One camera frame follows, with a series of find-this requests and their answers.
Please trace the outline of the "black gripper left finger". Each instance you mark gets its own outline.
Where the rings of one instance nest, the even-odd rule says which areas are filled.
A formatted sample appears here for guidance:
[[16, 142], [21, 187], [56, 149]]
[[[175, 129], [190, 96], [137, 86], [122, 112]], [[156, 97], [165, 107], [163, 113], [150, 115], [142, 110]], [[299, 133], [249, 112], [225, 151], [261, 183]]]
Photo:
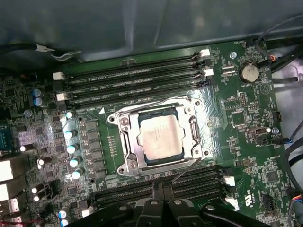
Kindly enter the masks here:
[[139, 199], [135, 206], [117, 202], [96, 211], [69, 227], [161, 227], [165, 203], [169, 196], [169, 182], [154, 182], [152, 196]]

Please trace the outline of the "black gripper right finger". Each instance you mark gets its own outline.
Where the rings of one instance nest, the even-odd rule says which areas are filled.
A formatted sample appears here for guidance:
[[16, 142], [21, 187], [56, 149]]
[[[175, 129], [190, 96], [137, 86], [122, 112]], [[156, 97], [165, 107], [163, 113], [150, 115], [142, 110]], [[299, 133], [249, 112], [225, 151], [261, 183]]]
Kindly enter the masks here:
[[176, 199], [172, 182], [163, 183], [164, 198], [180, 227], [268, 227], [268, 224], [247, 217], [224, 206], [208, 203], [197, 210], [189, 200]]

